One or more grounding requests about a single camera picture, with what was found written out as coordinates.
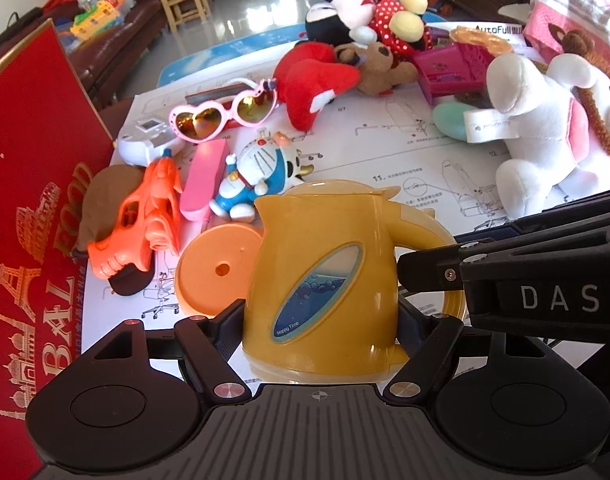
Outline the magenta toy box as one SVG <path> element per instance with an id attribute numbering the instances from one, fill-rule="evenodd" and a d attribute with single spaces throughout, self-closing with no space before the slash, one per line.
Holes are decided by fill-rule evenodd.
<path id="1" fill-rule="evenodd" d="M 418 52 L 412 63 L 418 71 L 420 89 L 433 105 L 437 98 L 480 92 L 485 87 L 488 65 L 495 56 L 482 46 L 450 44 Z"/>

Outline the orange toy wheel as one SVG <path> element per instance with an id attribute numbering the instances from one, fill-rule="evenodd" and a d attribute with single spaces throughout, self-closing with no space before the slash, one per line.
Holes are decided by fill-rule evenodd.
<path id="1" fill-rule="evenodd" d="M 457 26 L 455 29 L 451 29 L 448 35 L 452 42 L 483 47 L 489 54 L 494 56 L 513 52 L 511 44 L 508 41 L 490 32 L 485 32 L 485 30 Z"/>

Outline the Doraemon figure toy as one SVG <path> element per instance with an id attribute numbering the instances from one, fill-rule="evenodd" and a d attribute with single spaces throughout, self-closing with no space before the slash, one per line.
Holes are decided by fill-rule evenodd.
<path id="1" fill-rule="evenodd" d="M 226 174 L 209 208 L 224 220 L 251 223 L 256 217 L 255 200 L 287 192 L 313 171 L 314 166 L 282 132 L 260 136 L 239 155 L 226 157 Z"/>

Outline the yellow toy kettle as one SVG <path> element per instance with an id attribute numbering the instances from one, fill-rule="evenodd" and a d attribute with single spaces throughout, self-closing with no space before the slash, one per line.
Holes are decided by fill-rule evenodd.
<path id="1" fill-rule="evenodd" d="M 258 198 L 264 228 L 244 307 L 242 350 L 265 382 L 378 382 L 408 360 L 397 341 L 395 250 L 454 237 L 399 190 L 308 182 Z"/>

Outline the pink flat toy piece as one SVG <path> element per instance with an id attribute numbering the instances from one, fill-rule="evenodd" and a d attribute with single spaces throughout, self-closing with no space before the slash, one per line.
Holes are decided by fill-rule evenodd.
<path id="1" fill-rule="evenodd" d="M 188 221 L 209 222 L 212 214 L 209 202 L 223 180 L 228 155 L 229 145 L 225 139 L 206 141 L 195 148 L 179 198 L 179 210 Z"/>

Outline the blue mat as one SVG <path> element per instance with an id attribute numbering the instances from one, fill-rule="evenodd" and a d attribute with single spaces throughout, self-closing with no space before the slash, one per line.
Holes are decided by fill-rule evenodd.
<path id="1" fill-rule="evenodd" d="M 214 47 L 189 54 L 168 64 L 160 73 L 157 85 L 163 87 L 180 78 L 200 72 L 200 70 L 205 70 L 211 66 L 234 60 L 239 58 L 239 56 L 306 38 L 305 25 L 299 23 L 266 30 L 258 34 L 227 41 L 224 44 L 217 44 Z"/>

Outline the colourful toy block set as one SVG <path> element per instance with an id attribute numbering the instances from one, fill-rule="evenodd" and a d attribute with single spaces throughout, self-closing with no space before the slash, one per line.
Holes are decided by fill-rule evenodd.
<path id="1" fill-rule="evenodd" d="M 83 14 L 74 18 L 70 33 L 80 41 L 87 41 L 124 20 L 122 7 L 125 0 L 98 0 Z"/>

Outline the wooden chair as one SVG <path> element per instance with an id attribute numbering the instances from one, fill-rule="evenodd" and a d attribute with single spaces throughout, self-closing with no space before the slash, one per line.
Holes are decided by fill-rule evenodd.
<path id="1" fill-rule="evenodd" d="M 176 34 L 178 26 L 200 18 L 204 22 L 211 8 L 209 0 L 160 0 L 168 27 Z"/>

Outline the dark red leather sofa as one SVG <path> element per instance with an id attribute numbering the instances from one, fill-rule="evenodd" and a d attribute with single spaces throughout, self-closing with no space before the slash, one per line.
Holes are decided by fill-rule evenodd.
<path id="1" fill-rule="evenodd" d="M 49 11 L 28 11 L 0 34 L 0 58 L 43 22 L 64 24 L 81 12 L 76 1 Z M 78 79 L 97 110 L 112 104 L 130 69 L 166 25 L 160 0 L 135 0 L 121 24 L 100 32 L 69 54 Z"/>

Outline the white toy game device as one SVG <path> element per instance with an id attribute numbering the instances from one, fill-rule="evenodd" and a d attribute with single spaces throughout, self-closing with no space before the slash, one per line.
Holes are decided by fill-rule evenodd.
<path id="1" fill-rule="evenodd" d="M 178 154 L 185 141 L 169 128 L 165 120 L 146 117 L 125 122 L 116 139 L 116 149 L 123 162 L 132 166 L 147 167 L 166 152 Z"/>

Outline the Minnie Mouse plush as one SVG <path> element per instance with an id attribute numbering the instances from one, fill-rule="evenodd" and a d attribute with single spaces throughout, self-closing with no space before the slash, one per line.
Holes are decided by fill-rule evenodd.
<path id="1" fill-rule="evenodd" d="M 381 42 L 399 61 L 432 47 L 422 16 L 429 0 L 322 0 L 307 12 L 305 30 L 311 41 L 338 47 L 368 47 Z"/>

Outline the red plush toy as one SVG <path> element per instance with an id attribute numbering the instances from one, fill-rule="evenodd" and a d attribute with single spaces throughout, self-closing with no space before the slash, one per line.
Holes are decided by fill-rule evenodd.
<path id="1" fill-rule="evenodd" d="M 304 41 L 281 58 L 273 79 L 292 127 L 307 132 L 328 103 L 357 86 L 360 71 L 337 62 L 329 44 Z"/>

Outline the red cardboard gift box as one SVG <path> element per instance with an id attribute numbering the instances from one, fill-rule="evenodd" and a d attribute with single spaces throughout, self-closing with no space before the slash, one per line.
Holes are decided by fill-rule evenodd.
<path id="1" fill-rule="evenodd" d="M 36 393 L 81 349 L 84 262 L 71 252 L 110 134 L 45 23 L 0 59 L 0 479 L 40 468 Z"/>

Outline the small brown bear plush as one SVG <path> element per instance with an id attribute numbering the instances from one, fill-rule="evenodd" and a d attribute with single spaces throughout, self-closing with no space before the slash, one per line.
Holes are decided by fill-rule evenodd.
<path id="1" fill-rule="evenodd" d="M 418 80 L 416 66 L 397 62 L 392 51 L 379 42 L 372 42 L 367 47 L 342 44 L 334 48 L 334 55 L 337 62 L 359 70 L 360 81 L 356 89 L 366 96 L 382 96 L 401 84 L 413 84 Z"/>

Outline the pink heart sunglasses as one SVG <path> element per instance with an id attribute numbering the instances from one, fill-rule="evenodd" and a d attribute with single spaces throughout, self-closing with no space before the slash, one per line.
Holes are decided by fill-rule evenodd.
<path id="1" fill-rule="evenodd" d="M 249 81 L 233 78 L 230 81 Z M 168 114 L 168 125 L 181 140 L 200 144 L 215 139 L 226 128 L 261 125 L 278 104 L 276 79 L 254 81 L 254 90 L 243 91 L 232 101 L 207 101 L 199 106 L 175 106 Z"/>

